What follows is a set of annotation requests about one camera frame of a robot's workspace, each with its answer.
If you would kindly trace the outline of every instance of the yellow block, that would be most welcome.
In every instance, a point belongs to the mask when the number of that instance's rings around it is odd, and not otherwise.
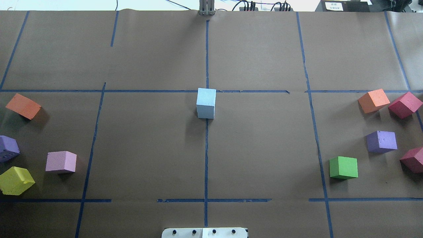
[[[21,195],[35,183],[27,169],[11,167],[0,175],[0,189],[4,195]]]

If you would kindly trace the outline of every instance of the green block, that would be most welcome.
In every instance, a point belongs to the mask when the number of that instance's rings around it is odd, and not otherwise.
[[[27,169],[11,167],[0,175],[0,189],[4,195],[21,195],[35,183]]]
[[[357,159],[338,156],[329,160],[331,178],[352,179],[358,178]]]

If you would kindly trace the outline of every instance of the pink block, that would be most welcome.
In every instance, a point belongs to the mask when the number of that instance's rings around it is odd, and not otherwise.
[[[388,109],[395,113],[399,118],[404,119],[415,113],[421,105],[423,105],[422,101],[416,98],[416,96],[412,93],[407,92],[393,101]]]
[[[423,147],[409,150],[400,161],[413,173],[423,172]]]
[[[56,174],[75,172],[77,155],[69,151],[48,152],[46,171]]]

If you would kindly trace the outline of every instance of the light blue block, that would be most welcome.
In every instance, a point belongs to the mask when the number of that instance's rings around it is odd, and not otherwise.
[[[197,114],[198,118],[214,119],[214,104],[216,102],[215,89],[198,89]]]

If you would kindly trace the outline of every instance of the block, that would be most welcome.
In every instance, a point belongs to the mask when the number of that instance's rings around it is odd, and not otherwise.
[[[11,167],[0,175],[0,190],[4,195],[21,195],[35,181],[27,169]]]
[[[409,150],[400,161],[411,170],[411,172],[423,173],[423,147]]]
[[[46,172],[56,174],[75,172],[77,155],[69,151],[47,153]]]
[[[366,136],[367,150],[373,153],[386,153],[397,149],[395,132],[375,131]]]
[[[10,102],[6,105],[6,108],[28,118],[29,120],[32,120],[32,118],[34,118],[40,111],[41,106],[29,98],[20,94],[15,94],[12,100],[10,100]]]
[[[357,159],[344,156],[330,159],[329,174],[331,178],[338,179],[358,178]]]
[[[401,97],[395,99],[395,101],[389,105],[388,109],[399,118],[404,119],[415,113],[421,105],[423,105],[422,101],[416,98],[416,96],[412,93],[407,92]]]
[[[6,162],[20,154],[16,140],[7,136],[0,136],[0,162]]]
[[[198,89],[197,114],[198,118],[214,119],[214,105],[216,103],[215,89]]]
[[[383,89],[370,91],[358,99],[364,113],[378,111],[382,107],[388,105],[389,99]]]

